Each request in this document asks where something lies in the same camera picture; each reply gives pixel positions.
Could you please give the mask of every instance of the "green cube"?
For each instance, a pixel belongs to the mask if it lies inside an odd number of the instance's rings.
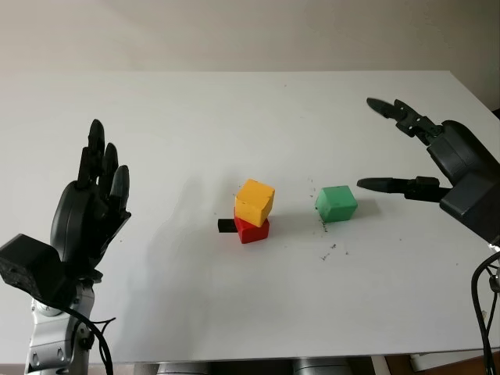
[[[346,221],[358,207],[349,186],[324,187],[318,194],[316,208],[324,223]]]

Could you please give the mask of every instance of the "metal bracket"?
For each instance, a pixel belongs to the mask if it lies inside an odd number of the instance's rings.
[[[70,308],[89,317],[93,305],[92,287],[78,284]],[[86,374],[88,343],[91,342],[91,333],[87,327],[80,324],[73,316],[37,300],[32,301],[31,311],[34,331],[24,373]]]

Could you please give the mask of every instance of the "red cube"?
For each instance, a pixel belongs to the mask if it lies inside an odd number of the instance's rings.
[[[246,222],[239,217],[234,217],[234,224],[237,228],[237,233],[240,236],[242,244],[263,240],[269,234],[269,220],[266,219],[261,227],[256,227],[249,222]]]

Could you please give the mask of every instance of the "stacked cubes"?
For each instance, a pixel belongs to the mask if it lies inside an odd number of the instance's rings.
[[[236,194],[234,224],[242,244],[267,238],[273,200],[274,189],[255,180],[247,180]]]

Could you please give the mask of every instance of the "yellow cube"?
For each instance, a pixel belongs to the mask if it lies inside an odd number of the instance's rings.
[[[236,194],[234,215],[261,227],[273,208],[274,189],[255,180],[247,180]]]

